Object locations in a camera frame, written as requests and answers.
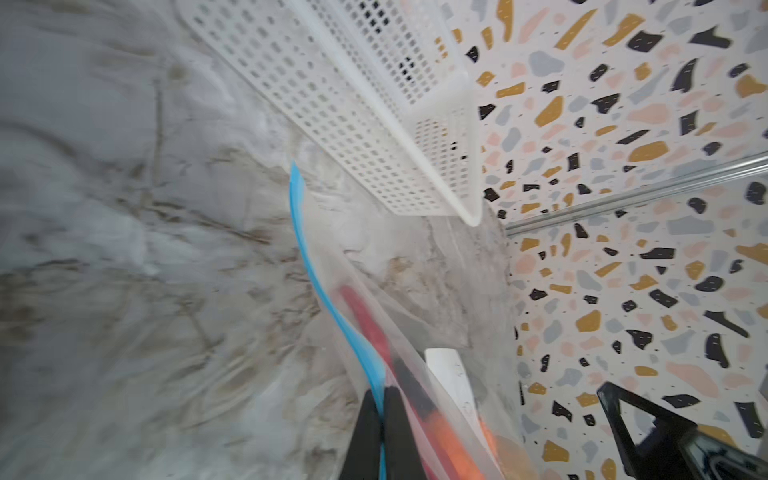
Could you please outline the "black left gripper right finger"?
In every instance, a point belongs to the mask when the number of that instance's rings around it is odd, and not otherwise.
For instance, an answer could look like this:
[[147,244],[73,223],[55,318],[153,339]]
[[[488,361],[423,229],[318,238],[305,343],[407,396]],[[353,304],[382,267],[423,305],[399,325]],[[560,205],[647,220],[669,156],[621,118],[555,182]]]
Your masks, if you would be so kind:
[[383,443],[387,480],[427,480],[400,390],[384,390]]

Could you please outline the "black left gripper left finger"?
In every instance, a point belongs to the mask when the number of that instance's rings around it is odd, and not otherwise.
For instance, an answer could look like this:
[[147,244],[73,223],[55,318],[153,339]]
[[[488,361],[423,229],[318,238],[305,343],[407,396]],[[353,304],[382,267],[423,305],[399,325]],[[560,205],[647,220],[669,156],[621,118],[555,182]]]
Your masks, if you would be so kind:
[[339,480],[383,478],[383,426],[374,395],[368,390],[362,400]]

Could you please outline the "clear zip top bag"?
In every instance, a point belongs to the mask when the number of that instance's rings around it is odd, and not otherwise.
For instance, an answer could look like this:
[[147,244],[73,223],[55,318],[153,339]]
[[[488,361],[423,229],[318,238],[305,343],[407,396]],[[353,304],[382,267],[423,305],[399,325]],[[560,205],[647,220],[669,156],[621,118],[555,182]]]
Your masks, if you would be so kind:
[[[490,330],[477,341],[453,340],[436,325],[409,313],[358,272],[342,254],[310,196],[298,168],[290,173],[290,211],[299,252],[316,297],[329,316],[332,344],[361,395],[369,380],[383,373],[371,363],[375,353],[339,289],[350,285],[363,296],[374,319],[460,438],[485,479],[534,479],[537,471],[524,446],[512,396],[518,385],[513,357]],[[423,459],[434,479],[450,479],[427,426],[413,427]]]

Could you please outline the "white plastic basket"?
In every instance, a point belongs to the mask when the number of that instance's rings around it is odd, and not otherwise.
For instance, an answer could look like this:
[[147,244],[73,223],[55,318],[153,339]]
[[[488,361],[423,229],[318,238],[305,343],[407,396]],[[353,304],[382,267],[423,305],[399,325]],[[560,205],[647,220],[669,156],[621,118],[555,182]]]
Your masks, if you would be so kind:
[[392,213],[479,224],[478,107],[435,2],[199,0],[178,11]]

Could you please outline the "orange toy fruit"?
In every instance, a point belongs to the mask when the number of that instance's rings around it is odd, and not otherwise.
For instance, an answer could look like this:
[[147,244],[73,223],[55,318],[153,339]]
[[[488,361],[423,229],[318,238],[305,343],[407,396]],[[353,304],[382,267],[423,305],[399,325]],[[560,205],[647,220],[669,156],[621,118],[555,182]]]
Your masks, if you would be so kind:
[[472,456],[445,417],[437,412],[426,420],[429,439],[450,479],[482,480],[486,475],[477,467]]

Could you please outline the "red toy chili pepper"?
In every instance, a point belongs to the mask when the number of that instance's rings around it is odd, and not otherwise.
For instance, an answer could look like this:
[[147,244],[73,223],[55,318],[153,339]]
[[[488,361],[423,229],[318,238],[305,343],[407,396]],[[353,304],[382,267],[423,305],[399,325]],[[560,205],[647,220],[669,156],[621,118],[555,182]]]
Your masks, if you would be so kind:
[[[383,367],[382,374],[376,374],[369,380],[369,390],[371,390],[374,395],[382,426],[384,418],[384,390],[386,387],[394,386],[398,388],[402,394],[412,432],[414,426],[420,428],[426,427],[427,417],[431,413],[437,412],[434,401],[428,396],[421,382],[417,380],[401,356],[395,353],[391,346],[391,342],[387,338],[382,327],[374,319],[374,315],[371,313],[363,296],[350,285],[342,286],[339,289],[339,294],[360,327],[360,332],[363,338],[366,339],[375,352],[371,357],[371,363]],[[436,477],[434,470],[424,461],[418,445],[417,448],[427,479],[434,479]],[[384,460],[382,479],[386,479],[384,443],[382,459]]]

